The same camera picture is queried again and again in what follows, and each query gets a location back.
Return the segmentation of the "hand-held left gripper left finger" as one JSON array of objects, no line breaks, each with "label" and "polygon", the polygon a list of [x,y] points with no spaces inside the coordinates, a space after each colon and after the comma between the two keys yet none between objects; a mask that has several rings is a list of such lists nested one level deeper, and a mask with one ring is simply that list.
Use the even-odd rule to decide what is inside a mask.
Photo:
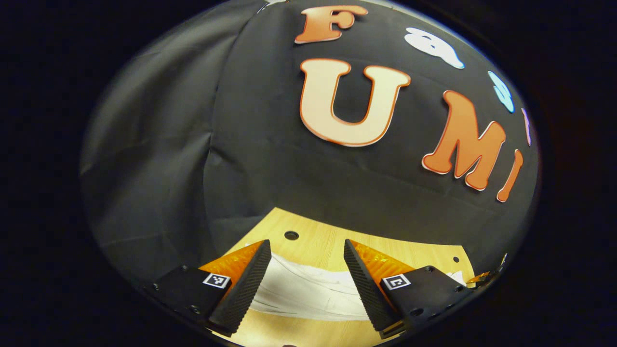
[{"label": "hand-held left gripper left finger", "polygon": [[230,337],[238,331],[271,260],[269,240],[201,267],[182,265],[145,284],[145,294],[183,322]]}]

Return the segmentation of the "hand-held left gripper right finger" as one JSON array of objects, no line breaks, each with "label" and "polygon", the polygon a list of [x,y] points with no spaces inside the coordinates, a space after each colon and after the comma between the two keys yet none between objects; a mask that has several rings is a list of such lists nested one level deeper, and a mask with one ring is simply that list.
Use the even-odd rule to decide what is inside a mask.
[{"label": "hand-held left gripper right finger", "polygon": [[472,298],[472,289],[434,266],[413,268],[355,240],[345,240],[344,261],[383,339],[419,333]]}]

